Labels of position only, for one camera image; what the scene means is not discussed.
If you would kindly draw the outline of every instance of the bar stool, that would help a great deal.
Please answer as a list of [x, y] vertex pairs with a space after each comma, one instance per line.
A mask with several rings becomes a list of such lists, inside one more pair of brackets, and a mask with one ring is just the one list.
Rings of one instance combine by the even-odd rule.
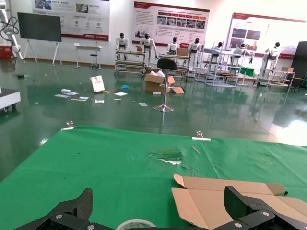
[[167, 58], [159, 59], [157, 66], [160, 69], [166, 70], [164, 85], [160, 85], [160, 86], [164, 87], [164, 103], [162, 105], [154, 106], [153, 108], [155, 110], [161, 111], [161, 112], [172, 112], [174, 109], [170, 108], [166, 105], [167, 89], [173, 88], [172, 86], [168, 86], [168, 73], [169, 73], [170, 70], [178, 70], [178, 66], [177, 66], [177, 64], [174, 60], [167, 59]]
[[91, 54], [91, 56], [93, 57], [93, 63], [90, 65], [90, 68], [98, 68], [98, 64], [97, 64], [98, 54]]

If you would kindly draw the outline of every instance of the green table cloth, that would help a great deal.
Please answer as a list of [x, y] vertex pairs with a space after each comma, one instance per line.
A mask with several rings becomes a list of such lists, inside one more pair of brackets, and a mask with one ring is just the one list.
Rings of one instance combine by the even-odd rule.
[[[151, 153], [181, 148], [172, 165]], [[46, 215], [58, 202], [92, 188], [90, 221], [116, 228], [129, 219], [185, 227], [171, 188], [173, 175], [280, 183], [307, 201], [307, 148], [243, 139], [195, 141], [81, 126], [60, 131], [0, 183], [1, 228], [11, 230]]]
[[246, 74], [249, 77], [255, 77], [255, 69], [250, 67], [241, 67], [240, 73]]

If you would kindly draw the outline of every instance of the black monitor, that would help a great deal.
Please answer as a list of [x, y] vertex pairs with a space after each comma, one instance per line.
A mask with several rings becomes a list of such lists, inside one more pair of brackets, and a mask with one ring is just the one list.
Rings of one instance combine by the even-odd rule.
[[20, 37], [61, 42], [61, 18], [32, 13], [18, 13]]

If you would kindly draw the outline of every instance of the wooden stick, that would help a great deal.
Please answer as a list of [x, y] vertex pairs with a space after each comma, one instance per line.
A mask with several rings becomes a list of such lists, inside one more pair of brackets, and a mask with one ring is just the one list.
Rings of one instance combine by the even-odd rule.
[[192, 146], [192, 148], [195, 150], [195, 152], [197, 152], [198, 155], [200, 155], [200, 152], [194, 146]]
[[86, 102], [86, 100], [81, 100], [81, 99], [72, 99], [72, 101]]

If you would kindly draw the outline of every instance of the green floor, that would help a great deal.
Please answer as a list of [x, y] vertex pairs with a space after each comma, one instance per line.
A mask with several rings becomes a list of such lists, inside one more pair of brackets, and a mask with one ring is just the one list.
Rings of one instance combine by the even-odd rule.
[[[184, 95], [171, 94], [168, 104], [175, 109], [165, 114], [152, 107], [162, 97], [144, 91], [138, 75], [119, 74], [113, 69], [95, 72], [88, 67], [33, 63], [18, 65], [27, 74], [16, 79], [7, 63], [1, 63], [2, 88], [21, 91], [22, 101], [13, 113], [0, 113], [0, 181], [43, 145], [69, 120], [75, 125], [90, 125], [142, 132], [195, 136], [201, 130], [207, 138], [246, 138], [306, 145], [307, 93], [285, 93], [285, 89], [252, 87], [236, 89], [207, 87], [193, 79], [177, 83]], [[93, 94], [89, 78], [103, 75], [110, 94]], [[121, 101], [114, 95], [122, 85], [128, 95]], [[54, 97], [61, 89], [70, 89], [87, 96], [86, 102]], [[104, 104], [95, 104], [104, 99]], [[138, 103], [147, 103], [141, 107]]]

